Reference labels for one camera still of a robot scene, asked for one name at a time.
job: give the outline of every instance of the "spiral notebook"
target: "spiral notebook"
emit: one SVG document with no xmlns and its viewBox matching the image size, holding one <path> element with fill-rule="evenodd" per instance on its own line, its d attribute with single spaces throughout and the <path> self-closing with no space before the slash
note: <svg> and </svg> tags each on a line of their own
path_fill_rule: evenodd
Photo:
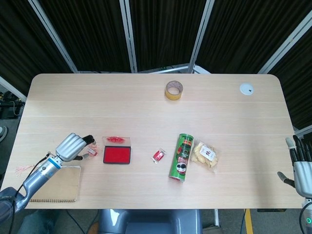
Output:
<svg viewBox="0 0 312 234">
<path fill-rule="evenodd" d="M 31 202 L 74 202 L 78 194 L 80 167 L 62 167 L 30 199 Z"/>
</svg>

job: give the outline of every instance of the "pringles can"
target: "pringles can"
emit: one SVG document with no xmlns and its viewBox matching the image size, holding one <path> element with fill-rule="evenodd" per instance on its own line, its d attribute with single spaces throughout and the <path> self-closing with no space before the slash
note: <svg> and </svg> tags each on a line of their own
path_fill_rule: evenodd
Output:
<svg viewBox="0 0 312 234">
<path fill-rule="evenodd" d="M 180 181 L 185 180 L 187 165 L 189 162 L 194 137 L 188 134 L 180 134 L 175 148 L 175 156 L 172 162 L 169 177 Z"/>
</svg>

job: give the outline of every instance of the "wooden tabletop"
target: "wooden tabletop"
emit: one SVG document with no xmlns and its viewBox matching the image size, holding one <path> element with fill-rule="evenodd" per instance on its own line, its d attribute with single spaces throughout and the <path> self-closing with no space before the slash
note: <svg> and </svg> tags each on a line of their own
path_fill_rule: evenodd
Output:
<svg viewBox="0 0 312 234">
<path fill-rule="evenodd" d="M 182 98 L 164 88 L 180 81 Z M 251 83 L 254 94 L 239 87 Z M 2 188 L 18 188 L 29 170 L 70 133 L 130 137 L 129 165 L 103 164 L 103 153 L 81 165 L 73 203 L 29 203 L 28 208 L 300 208 L 301 198 L 278 178 L 293 178 L 285 137 L 292 124 L 272 75 L 41 74 L 34 78 Z M 184 183 L 168 177 L 180 133 L 214 146 L 214 174 L 190 162 Z M 151 156 L 162 148 L 159 164 Z"/>
</svg>

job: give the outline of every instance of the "tape roll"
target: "tape roll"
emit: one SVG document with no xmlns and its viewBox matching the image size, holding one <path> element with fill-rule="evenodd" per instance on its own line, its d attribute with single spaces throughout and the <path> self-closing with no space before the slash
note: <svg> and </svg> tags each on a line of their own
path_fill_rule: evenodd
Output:
<svg viewBox="0 0 312 234">
<path fill-rule="evenodd" d="M 177 88 L 179 90 L 179 93 L 178 94 L 170 93 L 169 92 L 170 88 Z M 168 82 L 168 84 L 166 85 L 165 95 L 170 100 L 178 100 L 180 99 L 182 95 L 182 91 L 183 91 L 183 85 L 179 81 L 173 80 L 173 81 Z"/>
</svg>

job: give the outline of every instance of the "plastic bag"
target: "plastic bag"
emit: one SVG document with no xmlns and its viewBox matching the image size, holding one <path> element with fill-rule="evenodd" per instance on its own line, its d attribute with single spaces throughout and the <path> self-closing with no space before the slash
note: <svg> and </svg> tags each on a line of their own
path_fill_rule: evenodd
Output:
<svg viewBox="0 0 312 234">
<path fill-rule="evenodd" d="M 218 156 L 213 146 L 205 144 L 199 140 L 195 141 L 191 153 L 191 161 L 202 164 L 207 169 L 215 172 L 218 160 Z"/>
</svg>

